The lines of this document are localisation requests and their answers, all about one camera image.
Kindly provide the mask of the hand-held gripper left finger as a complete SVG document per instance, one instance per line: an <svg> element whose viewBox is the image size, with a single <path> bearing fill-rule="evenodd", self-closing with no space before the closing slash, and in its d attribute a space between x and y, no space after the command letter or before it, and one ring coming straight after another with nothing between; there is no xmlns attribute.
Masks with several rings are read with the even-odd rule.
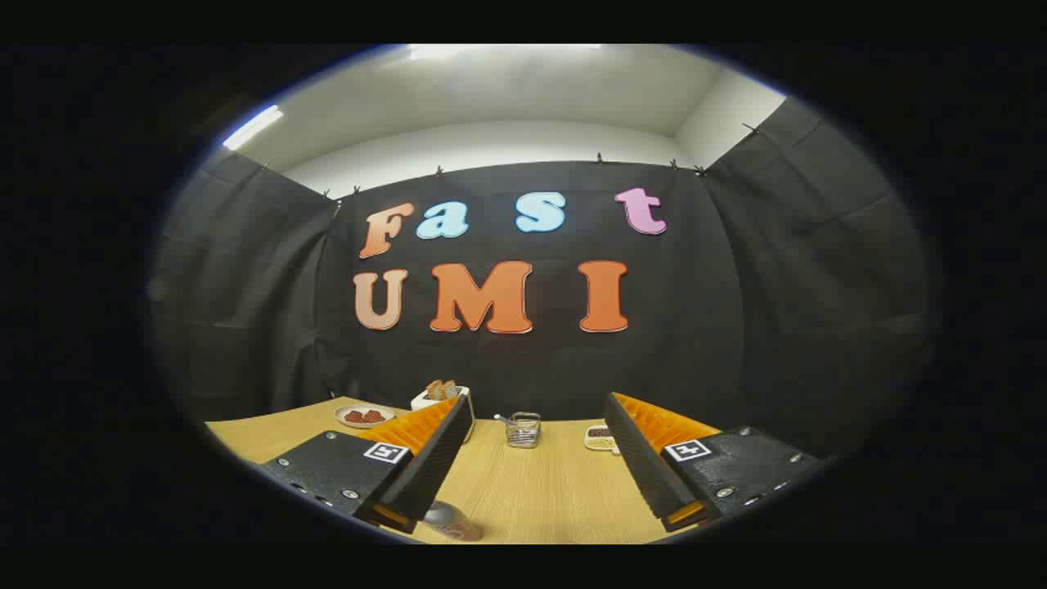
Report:
<svg viewBox="0 0 1047 589"><path fill-rule="evenodd" d="M259 472L341 518L414 533L473 424L467 397L459 395L359 435L325 431Z"/></svg>

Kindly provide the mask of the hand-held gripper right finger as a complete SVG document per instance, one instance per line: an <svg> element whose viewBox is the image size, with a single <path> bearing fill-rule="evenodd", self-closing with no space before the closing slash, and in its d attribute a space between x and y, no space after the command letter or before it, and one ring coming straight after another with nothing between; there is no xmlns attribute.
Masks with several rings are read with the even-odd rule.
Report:
<svg viewBox="0 0 1047 589"><path fill-rule="evenodd" d="M761 429L717 429L622 393L607 395L604 422L665 533L737 517L821 469Z"/></svg>

